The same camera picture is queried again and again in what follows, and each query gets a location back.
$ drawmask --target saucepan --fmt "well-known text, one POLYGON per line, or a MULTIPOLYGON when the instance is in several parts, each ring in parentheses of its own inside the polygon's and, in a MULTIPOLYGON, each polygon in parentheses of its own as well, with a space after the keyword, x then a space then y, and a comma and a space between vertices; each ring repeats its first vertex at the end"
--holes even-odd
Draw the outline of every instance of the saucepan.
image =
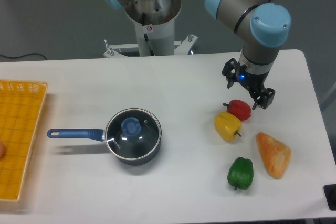
POLYGON ((89 138, 106 143, 121 162, 142 165, 153 159, 161 146, 161 126, 151 112, 130 108, 117 113, 101 129, 51 129, 49 138, 89 138))

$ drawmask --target pepper stem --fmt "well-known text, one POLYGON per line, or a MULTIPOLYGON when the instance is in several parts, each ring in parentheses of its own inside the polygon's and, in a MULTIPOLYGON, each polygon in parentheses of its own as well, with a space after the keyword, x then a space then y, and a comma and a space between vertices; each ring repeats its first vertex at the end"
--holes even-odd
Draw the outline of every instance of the pepper stem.
POLYGON ((235 135, 238 135, 238 136, 242 136, 239 132, 238 132, 238 130, 236 130, 236 132, 235 132, 235 135))

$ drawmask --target lid knob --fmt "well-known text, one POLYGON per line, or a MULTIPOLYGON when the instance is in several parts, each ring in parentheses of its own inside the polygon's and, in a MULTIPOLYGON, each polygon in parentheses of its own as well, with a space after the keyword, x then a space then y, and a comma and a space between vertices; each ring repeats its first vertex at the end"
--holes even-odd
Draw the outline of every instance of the lid knob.
POLYGON ((137 118, 126 118, 121 123, 121 130, 125 136, 136 136, 141 131, 141 125, 137 118))

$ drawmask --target bread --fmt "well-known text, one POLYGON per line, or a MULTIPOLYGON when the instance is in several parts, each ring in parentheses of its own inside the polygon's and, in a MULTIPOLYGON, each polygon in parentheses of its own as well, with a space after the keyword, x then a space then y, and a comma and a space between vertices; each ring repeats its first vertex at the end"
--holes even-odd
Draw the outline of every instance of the bread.
POLYGON ((269 175, 274 178, 281 178, 290 161, 290 148, 263 132, 257 134, 257 143, 269 175))

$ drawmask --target yellow plastic tray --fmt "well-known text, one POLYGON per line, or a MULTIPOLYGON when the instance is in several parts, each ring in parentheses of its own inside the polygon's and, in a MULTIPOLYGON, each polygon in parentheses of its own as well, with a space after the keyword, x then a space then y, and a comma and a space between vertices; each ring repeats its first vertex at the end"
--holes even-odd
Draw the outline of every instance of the yellow plastic tray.
POLYGON ((18 201, 47 82, 0 80, 0 200, 18 201))

